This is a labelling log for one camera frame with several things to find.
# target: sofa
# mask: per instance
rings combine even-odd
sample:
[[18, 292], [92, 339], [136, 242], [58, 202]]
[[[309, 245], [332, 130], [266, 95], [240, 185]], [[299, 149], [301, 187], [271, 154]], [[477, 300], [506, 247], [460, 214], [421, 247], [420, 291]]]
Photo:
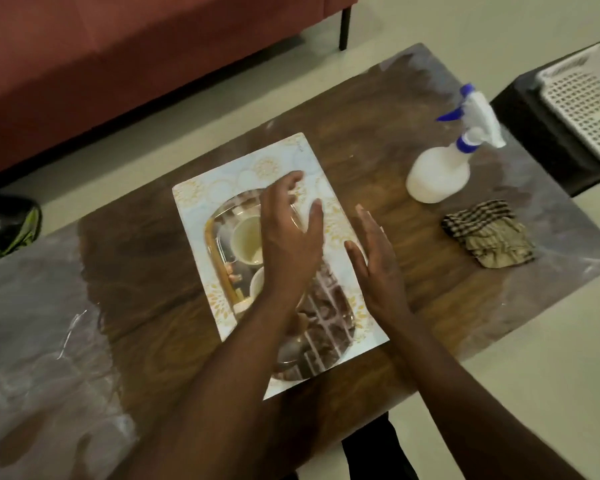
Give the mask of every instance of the sofa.
[[0, 0], [0, 172], [358, 0]]

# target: cleaning rag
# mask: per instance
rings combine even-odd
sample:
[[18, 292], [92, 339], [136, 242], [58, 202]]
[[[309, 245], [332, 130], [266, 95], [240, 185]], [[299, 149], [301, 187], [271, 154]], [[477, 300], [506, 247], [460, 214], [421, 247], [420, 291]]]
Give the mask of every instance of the cleaning rag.
[[441, 225], [485, 267], [513, 266], [534, 258], [527, 229], [504, 200], [488, 200], [448, 214]]

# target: white spray bottle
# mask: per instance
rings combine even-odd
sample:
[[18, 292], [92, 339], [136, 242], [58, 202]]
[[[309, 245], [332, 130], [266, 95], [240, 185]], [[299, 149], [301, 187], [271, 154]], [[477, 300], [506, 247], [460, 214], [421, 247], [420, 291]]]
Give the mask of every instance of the white spray bottle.
[[469, 181], [469, 158], [473, 152], [485, 142], [496, 148], [505, 145], [500, 123], [484, 94], [471, 84], [463, 86], [460, 94], [460, 107], [437, 121], [462, 119], [466, 130], [449, 146], [423, 152], [407, 177], [407, 192], [418, 201], [436, 203], [460, 191]]

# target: wood grain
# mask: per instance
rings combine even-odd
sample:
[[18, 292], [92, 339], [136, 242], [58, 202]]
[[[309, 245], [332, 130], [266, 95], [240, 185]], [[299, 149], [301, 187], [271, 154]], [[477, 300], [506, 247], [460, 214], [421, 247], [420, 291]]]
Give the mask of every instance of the wood grain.
[[[450, 350], [474, 353], [583, 284], [580, 268], [563, 266], [576, 254], [487, 270], [440, 229], [449, 210], [498, 197], [533, 215], [532, 237], [545, 248], [553, 235], [569, 232], [571, 239], [591, 239], [581, 254], [600, 248], [597, 228], [519, 146], [507, 158], [532, 172], [520, 185], [506, 181], [509, 163], [501, 153], [480, 149], [469, 185], [450, 202], [426, 206], [407, 195], [404, 182], [417, 155], [460, 131], [434, 122], [453, 108], [458, 87], [417, 46], [80, 220], [83, 277], [102, 311], [122, 407], [141, 436], [220, 343], [172, 186], [296, 132], [309, 140], [354, 227], [357, 203], [384, 227], [414, 311]], [[550, 197], [546, 211], [536, 209], [540, 191]], [[278, 478], [398, 404], [415, 390], [401, 370], [387, 343], [263, 402], [241, 478]]]

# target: white tile floor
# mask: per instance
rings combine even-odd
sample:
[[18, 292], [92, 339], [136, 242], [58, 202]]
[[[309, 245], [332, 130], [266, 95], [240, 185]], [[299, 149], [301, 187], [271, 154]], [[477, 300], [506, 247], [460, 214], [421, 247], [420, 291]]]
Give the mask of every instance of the white tile floor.
[[[291, 51], [8, 190], [42, 204], [49, 233], [416, 42], [492, 97], [518, 74], [600, 40], [600, 0], [361, 0], [343, 54], [338, 25], [332, 17]], [[600, 225], [600, 185], [576, 202]], [[600, 479], [600, 278], [466, 366], [584, 475]], [[390, 416], [421, 478], [461, 478], [419, 396]], [[300, 475], [348, 478], [342, 450], [314, 458]]]

